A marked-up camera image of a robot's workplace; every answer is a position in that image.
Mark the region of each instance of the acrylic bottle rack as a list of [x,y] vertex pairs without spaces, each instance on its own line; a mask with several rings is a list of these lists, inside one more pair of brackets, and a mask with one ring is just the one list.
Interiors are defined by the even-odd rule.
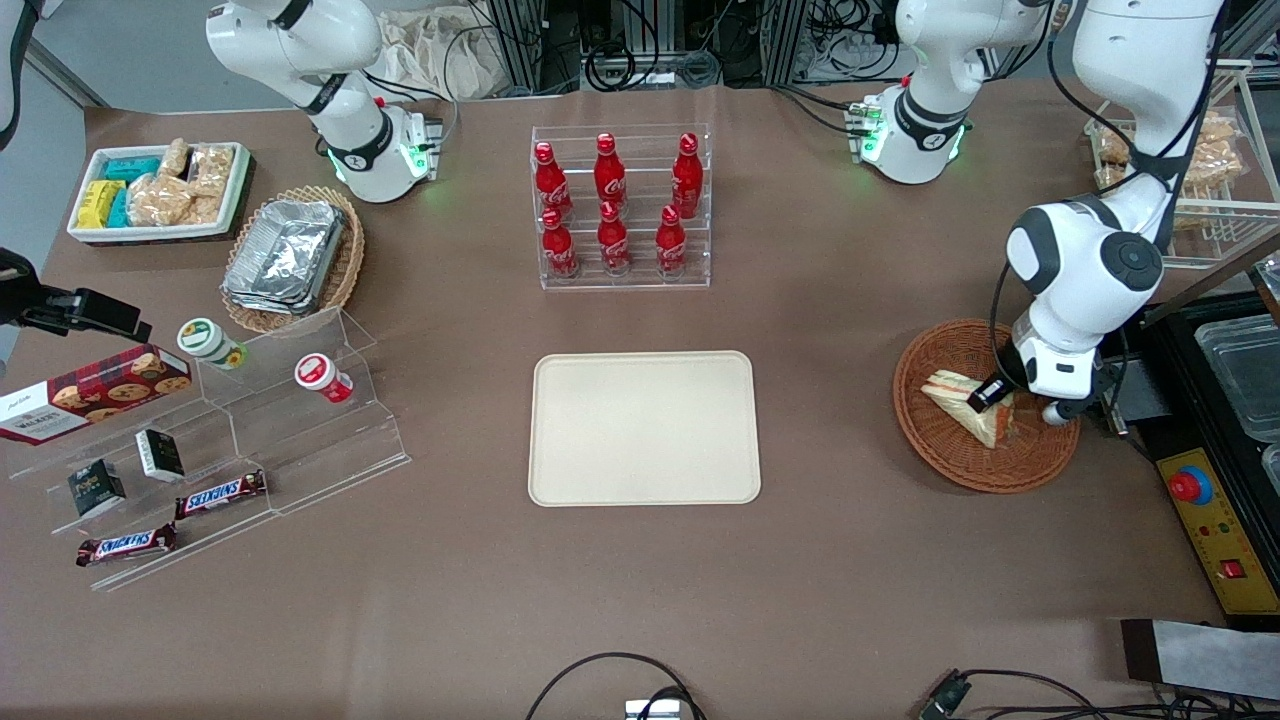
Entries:
[[[600,202],[595,192],[595,138],[602,132],[613,133],[617,154],[627,169],[627,209],[623,224],[631,252],[631,270],[622,277],[604,272],[600,245],[595,231],[600,223]],[[671,202],[672,165],[680,154],[680,136],[698,136],[698,154],[703,163],[703,192],[698,214],[681,220],[685,228],[685,273],[675,279],[658,274],[654,238],[660,224],[662,208]],[[573,237],[573,250],[582,266],[576,278],[552,275],[541,250],[541,213],[534,176],[538,163],[532,149],[550,142],[556,161],[568,178],[573,214],[566,227]],[[543,290],[660,290],[709,287],[712,283],[712,135],[707,123],[600,126],[600,127],[535,127],[529,146],[530,186],[534,199],[534,243],[538,273]]]
[[[12,482],[45,496],[54,542],[65,546],[67,571],[93,589],[115,589],[218,542],[287,515],[410,461],[396,418],[378,400],[366,355],[375,341],[339,309],[317,313],[244,342],[234,370],[196,363],[189,391],[123,413],[41,446],[4,443]],[[333,404],[293,380],[293,366],[323,352],[347,373],[353,395]],[[142,474],[134,434],[173,436],[186,478],[165,483]],[[97,459],[113,462],[125,500],[81,519],[67,478]],[[138,560],[81,569],[86,538],[156,529],[173,520],[174,498],[252,470],[266,471],[265,496],[247,497],[178,521],[178,548]]]

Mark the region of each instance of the table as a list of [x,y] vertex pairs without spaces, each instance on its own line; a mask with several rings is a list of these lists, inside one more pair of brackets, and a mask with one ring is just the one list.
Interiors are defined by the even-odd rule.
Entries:
[[[840,88],[856,97],[868,87]],[[348,305],[413,462],[93,594],[0,483],[0,715],[521,717],[570,661],[644,652],[712,717],[902,717],[952,666],[1043,671],[1097,701],[1123,682],[1114,619],[1220,620],[1155,473],[1087,428],[1066,473],[1002,497],[911,451],[890,378],[924,328],[983,316],[1010,223],[1088,190],[1083,118],[1047,81],[986,88],[955,164],[922,187],[850,164],[841,138],[768,91],[467,104],[440,181],[358,205],[369,251]],[[713,123],[708,291],[544,293],[527,154],[535,124]],[[250,208],[334,184],[297,111],[93,110],[90,149],[238,140]],[[145,309],[164,343],[224,316],[227,243],[83,247],[45,282]],[[1007,292],[1001,318],[1027,302]],[[6,387],[127,343],[24,331]],[[552,352],[740,350],[755,369],[759,498],[746,506],[561,509],[526,496],[530,383]],[[540,717],[618,717],[664,684],[586,667]],[[1057,702],[991,683],[983,702]],[[27,715],[18,712],[28,711]]]

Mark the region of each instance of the round wicker basket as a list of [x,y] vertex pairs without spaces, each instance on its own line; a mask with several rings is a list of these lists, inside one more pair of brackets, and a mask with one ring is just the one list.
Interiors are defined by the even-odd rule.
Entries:
[[[996,328],[998,342],[1009,328]],[[893,373],[893,410],[911,447],[925,462],[968,488],[1014,493],[1041,487],[1062,471],[1080,439],[1080,423],[1051,427],[1041,420],[1048,401],[1014,393],[1014,428],[995,450],[955,421],[920,386],[937,370],[986,379],[996,369],[984,320],[952,320],[919,334]]]
[[[340,208],[343,213],[347,214],[347,224],[342,229],[342,237],[338,247],[338,252],[333,258],[333,265],[329,266],[329,275],[325,278],[324,292],[320,296],[320,306],[316,309],[324,310],[328,307],[340,307],[347,304],[351,299],[352,291],[356,290],[356,278],[360,275],[360,264],[365,260],[365,229],[360,224],[360,217],[356,215],[356,209],[352,208],[351,201],[343,197],[340,192],[329,190],[328,187],[298,187],[294,190],[287,190],[276,195],[273,200],[298,200],[302,202],[329,202],[335,208]],[[244,243],[244,236],[248,234],[248,228],[253,225],[253,220],[257,219],[257,214],[262,211],[266,206],[264,202],[257,210],[253,210],[253,215],[241,227],[239,236],[236,238],[236,245],[232,247],[230,258],[227,260],[227,266],[230,268],[232,263],[236,261],[236,254],[239,252],[241,245]],[[271,332],[274,329],[283,328],[284,325],[301,319],[303,315],[288,315],[284,313],[266,313],[264,310],[250,310],[248,307],[241,307],[230,301],[227,295],[223,295],[223,305],[227,306],[227,313],[230,314],[232,320],[236,324],[251,329],[259,333]]]

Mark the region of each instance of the beige tray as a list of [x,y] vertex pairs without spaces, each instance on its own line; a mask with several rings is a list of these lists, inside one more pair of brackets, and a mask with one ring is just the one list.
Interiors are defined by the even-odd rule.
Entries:
[[538,363],[529,441],[529,497],[538,505],[741,505],[759,492],[746,355],[548,355]]
[[[365,229],[360,224],[360,217],[356,215],[356,209],[351,206],[351,201],[346,199],[340,192],[329,190],[328,187],[298,187],[294,190],[287,190],[268,202],[275,200],[298,200],[302,202],[316,202],[324,201],[335,208],[340,208],[343,213],[347,214],[347,224],[342,229],[342,237],[338,247],[338,252],[333,258],[333,265],[329,266],[329,277],[325,278],[324,292],[320,296],[320,306],[316,307],[316,313],[329,307],[342,307],[351,299],[351,293],[356,290],[356,278],[360,277],[360,264],[365,260]],[[232,263],[236,261],[236,254],[239,252],[242,245],[244,245],[244,236],[248,234],[248,228],[253,227],[253,220],[257,219],[257,214],[262,211],[266,202],[253,210],[253,215],[244,222],[241,227],[239,236],[236,238],[236,246],[232,247],[230,258],[227,259],[227,268],[230,269]],[[230,314],[232,320],[236,324],[257,333],[268,333],[284,325],[300,320],[306,315],[288,315],[285,313],[266,313],[264,310],[250,310],[248,307],[241,307],[230,301],[229,297],[223,295],[223,305],[227,306],[227,313]]]

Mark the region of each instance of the coca-cola bottle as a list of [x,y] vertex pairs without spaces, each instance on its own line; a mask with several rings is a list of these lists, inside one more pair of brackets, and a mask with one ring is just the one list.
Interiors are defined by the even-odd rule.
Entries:
[[600,227],[595,237],[600,241],[600,259],[604,272],[621,277],[631,269],[631,252],[627,250],[627,228],[618,219],[618,204],[612,200],[600,202]]
[[680,156],[671,172],[671,201],[684,219],[698,214],[698,200],[703,193],[703,161],[698,158],[698,136],[686,132],[680,136]]
[[685,228],[680,227],[680,211],[675,205],[662,209],[658,225],[658,273],[664,279],[685,274]]
[[595,138],[595,192],[600,201],[609,201],[618,206],[618,214],[626,211],[627,205],[627,169],[618,160],[617,141],[612,133],[602,132]]
[[538,186],[538,199],[543,208],[553,208],[561,211],[561,218],[567,218],[573,213],[573,200],[568,196],[568,178],[564,170],[556,161],[556,151],[550,142],[539,142],[534,146],[534,159],[538,161],[538,172],[534,174],[534,183]]
[[573,237],[561,224],[561,211],[556,208],[543,210],[543,255],[552,277],[575,278],[581,269],[573,252]]

